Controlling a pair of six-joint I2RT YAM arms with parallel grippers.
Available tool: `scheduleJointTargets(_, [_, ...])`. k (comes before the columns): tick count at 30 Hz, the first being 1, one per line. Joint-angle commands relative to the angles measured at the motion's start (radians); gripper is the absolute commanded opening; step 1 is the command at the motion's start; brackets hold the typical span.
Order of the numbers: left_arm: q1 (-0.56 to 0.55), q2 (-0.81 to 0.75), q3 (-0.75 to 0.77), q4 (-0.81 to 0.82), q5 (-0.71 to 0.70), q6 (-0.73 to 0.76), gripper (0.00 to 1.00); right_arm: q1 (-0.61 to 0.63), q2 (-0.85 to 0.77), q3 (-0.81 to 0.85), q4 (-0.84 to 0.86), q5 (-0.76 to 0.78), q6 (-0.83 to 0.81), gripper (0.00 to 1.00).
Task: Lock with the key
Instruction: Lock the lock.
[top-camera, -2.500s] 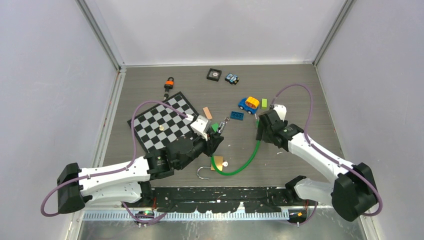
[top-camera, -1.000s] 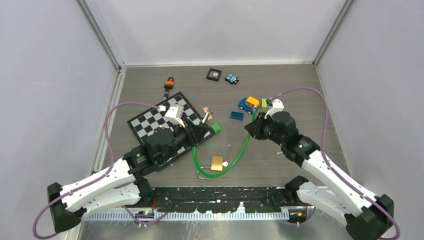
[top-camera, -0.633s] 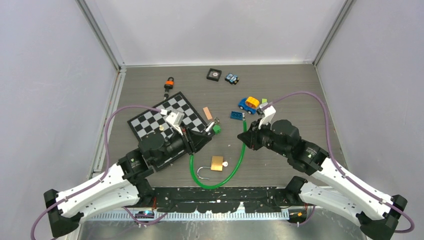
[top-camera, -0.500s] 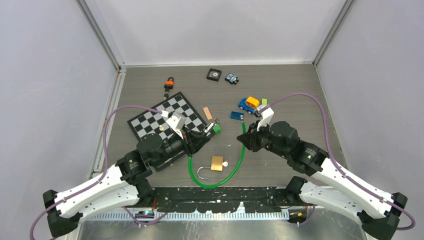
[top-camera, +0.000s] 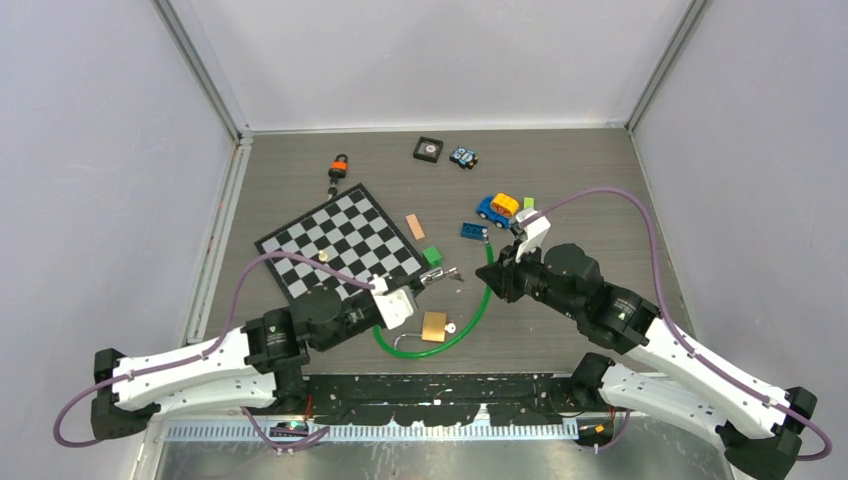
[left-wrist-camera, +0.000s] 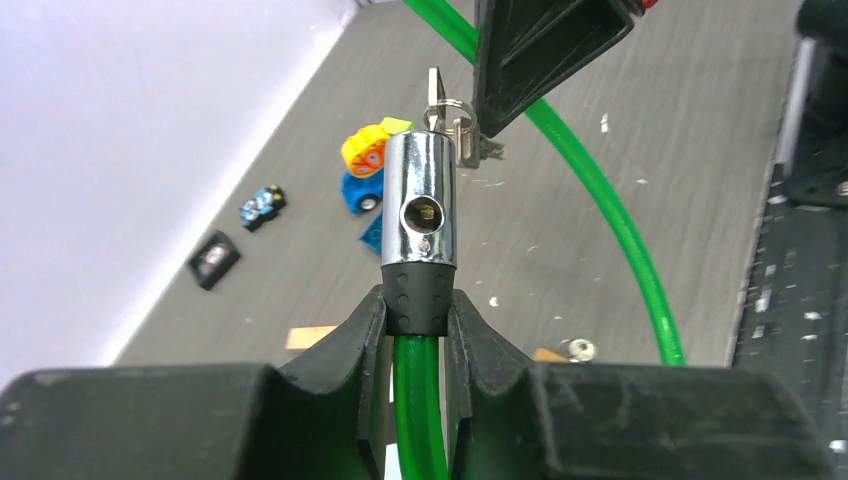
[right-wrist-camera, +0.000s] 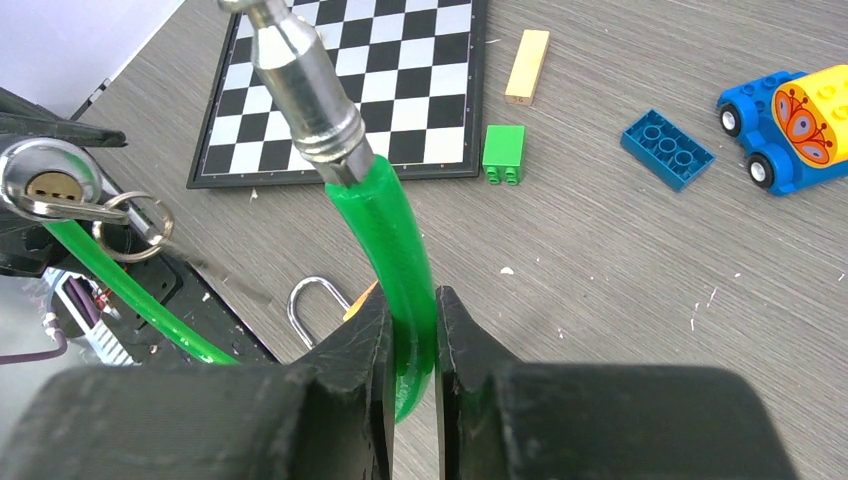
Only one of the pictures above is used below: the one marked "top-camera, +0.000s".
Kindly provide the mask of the green cable lock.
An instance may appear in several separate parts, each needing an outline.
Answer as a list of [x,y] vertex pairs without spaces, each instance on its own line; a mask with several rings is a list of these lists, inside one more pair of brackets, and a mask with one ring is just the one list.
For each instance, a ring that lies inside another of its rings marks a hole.
[[[472,333],[485,316],[491,297],[492,290],[489,287],[486,287],[480,299],[479,305],[471,319],[459,330],[456,329],[456,325],[453,325],[453,330],[448,329],[451,322],[449,322],[449,318],[445,312],[425,312],[422,320],[421,331],[417,335],[414,335],[412,332],[398,334],[393,340],[393,343],[389,344],[383,337],[380,327],[373,327],[371,329],[371,333],[376,345],[383,352],[391,355],[392,357],[402,360],[421,360],[424,358],[434,357],[457,346],[462,340]],[[409,337],[417,338],[422,342],[433,343],[434,347],[419,351],[405,351],[399,349],[400,340],[402,338]]]

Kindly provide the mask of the brass padlock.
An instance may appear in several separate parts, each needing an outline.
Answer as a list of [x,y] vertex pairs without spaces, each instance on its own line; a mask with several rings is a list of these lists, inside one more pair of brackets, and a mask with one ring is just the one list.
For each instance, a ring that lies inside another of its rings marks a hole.
[[392,343],[392,347],[397,349],[400,342],[404,339],[416,339],[431,343],[444,343],[448,335],[457,332],[457,326],[448,320],[448,315],[444,312],[425,312],[423,315],[422,326],[418,333],[409,332],[398,335]]

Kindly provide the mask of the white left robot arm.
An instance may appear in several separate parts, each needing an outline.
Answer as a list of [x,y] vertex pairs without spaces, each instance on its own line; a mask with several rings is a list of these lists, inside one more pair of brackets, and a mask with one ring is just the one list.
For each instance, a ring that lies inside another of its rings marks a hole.
[[95,356],[100,383],[90,423],[98,440],[144,431],[154,419],[247,407],[298,412],[308,396],[302,368],[323,352],[373,327],[393,329],[417,310],[422,279],[376,278],[370,290],[343,298],[318,286],[227,332],[222,340],[147,356],[115,349]]

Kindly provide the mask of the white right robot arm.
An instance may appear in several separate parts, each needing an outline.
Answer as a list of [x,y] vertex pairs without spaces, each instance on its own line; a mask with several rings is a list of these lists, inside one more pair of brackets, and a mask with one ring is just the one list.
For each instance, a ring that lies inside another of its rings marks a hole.
[[703,348],[668,326],[651,302],[605,281],[598,262],[575,244],[522,258],[517,251],[507,246],[475,272],[496,297],[539,302],[574,320],[591,343],[670,379],[651,379],[588,353],[571,376],[577,406],[591,411],[605,403],[641,411],[699,436],[754,479],[787,477],[817,403],[811,392],[770,385]]

